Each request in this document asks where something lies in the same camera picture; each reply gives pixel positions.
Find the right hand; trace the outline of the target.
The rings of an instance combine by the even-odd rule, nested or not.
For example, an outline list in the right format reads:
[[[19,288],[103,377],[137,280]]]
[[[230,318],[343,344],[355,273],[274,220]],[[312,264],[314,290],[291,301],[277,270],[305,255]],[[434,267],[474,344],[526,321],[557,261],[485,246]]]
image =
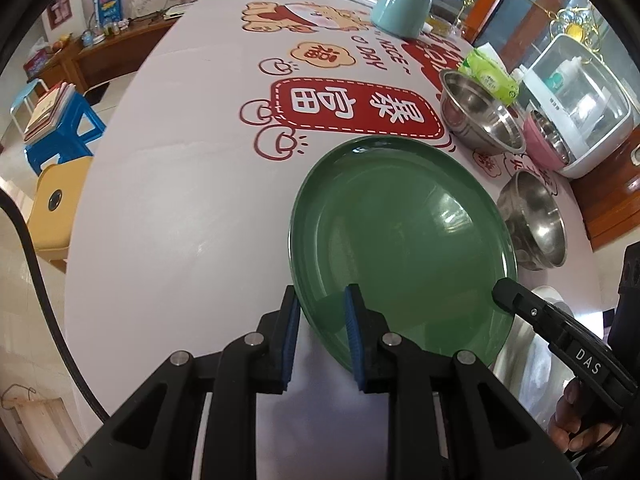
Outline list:
[[[602,422],[592,427],[582,426],[587,404],[582,400],[582,382],[574,377],[564,388],[549,420],[548,436],[563,453],[582,453],[592,448],[612,445],[622,428]]]

